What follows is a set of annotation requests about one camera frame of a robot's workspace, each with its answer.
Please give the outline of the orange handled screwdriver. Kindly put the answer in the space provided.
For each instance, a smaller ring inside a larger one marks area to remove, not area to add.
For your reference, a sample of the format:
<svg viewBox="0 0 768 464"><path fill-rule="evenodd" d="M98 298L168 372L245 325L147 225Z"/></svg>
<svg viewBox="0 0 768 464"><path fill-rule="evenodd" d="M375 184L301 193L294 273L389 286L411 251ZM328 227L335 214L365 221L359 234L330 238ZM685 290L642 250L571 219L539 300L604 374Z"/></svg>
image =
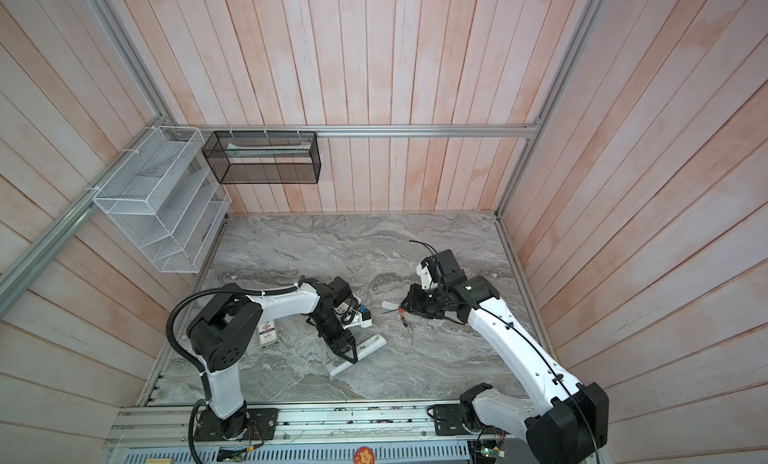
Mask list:
<svg viewBox="0 0 768 464"><path fill-rule="evenodd" d="M403 326L405 328L409 327L408 321L406 320L406 312L403 309L397 308L397 309L385 311L385 314L389 314L389 313L396 313L401 323L403 324Z"/></svg>

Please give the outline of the white TV remote control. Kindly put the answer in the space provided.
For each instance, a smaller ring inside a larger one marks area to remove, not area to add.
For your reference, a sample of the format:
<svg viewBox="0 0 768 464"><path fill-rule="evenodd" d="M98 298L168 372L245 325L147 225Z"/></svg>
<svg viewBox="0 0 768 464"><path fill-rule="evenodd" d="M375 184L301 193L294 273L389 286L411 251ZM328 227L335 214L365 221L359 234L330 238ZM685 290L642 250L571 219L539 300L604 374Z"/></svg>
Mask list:
<svg viewBox="0 0 768 464"><path fill-rule="evenodd" d="M357 362L360 362L363 359L366 359L367 357L371 356L373 353L382 349L386 345L387 345L387 341L382 335L376 334L372 336L371 338L367 339L356 348ZM347 370L352 366L353 366L352 362L349 362L348 360L343 358L336 358L326 364L326 369L329 373L330 378L334 379L340 373L342 373L343 371Z"/></svg>

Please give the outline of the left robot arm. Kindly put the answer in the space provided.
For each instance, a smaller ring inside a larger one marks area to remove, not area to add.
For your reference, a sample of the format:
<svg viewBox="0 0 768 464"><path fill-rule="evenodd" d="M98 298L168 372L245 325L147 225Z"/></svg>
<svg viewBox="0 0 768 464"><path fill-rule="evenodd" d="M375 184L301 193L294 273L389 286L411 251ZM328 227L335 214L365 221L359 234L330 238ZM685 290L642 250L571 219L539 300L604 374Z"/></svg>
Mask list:
<svg viewBox="0 0 768 464"><path fill-rule="evenodd" d="M175 322L183 310L204 297L208 303L187 326L191 345L187 350L176 337ZM355 364L357 345L347 328L352 322L347 315L361 313L360 301L339 277L328 284L302 277L288 287L267 290L245 289L231 283L183 299L170 312L165 333L169 345L197 369L205 394L203 402L222 437L235 440L249 429L239 361L263 324L305 316L334 355Z"/></svg>

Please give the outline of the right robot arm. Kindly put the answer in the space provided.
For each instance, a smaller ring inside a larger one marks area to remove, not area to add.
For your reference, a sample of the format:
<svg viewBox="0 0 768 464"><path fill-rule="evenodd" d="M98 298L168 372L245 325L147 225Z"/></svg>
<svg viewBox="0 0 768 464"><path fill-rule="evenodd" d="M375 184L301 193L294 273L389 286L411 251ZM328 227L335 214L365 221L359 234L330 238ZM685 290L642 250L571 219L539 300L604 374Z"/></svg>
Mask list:
<svg viewBox="0 0 768 464"><path fill-rule="evenodd" d="M487 383L461 394L434 415L436 427L501 431L525 441L540 463L601 460L607 443L609 398L565 370L523 328L499 291L483 276L467 277L450 250L433 252L417 267L400 313L468 325L501 357L526 392L515 398Z"/></svg>

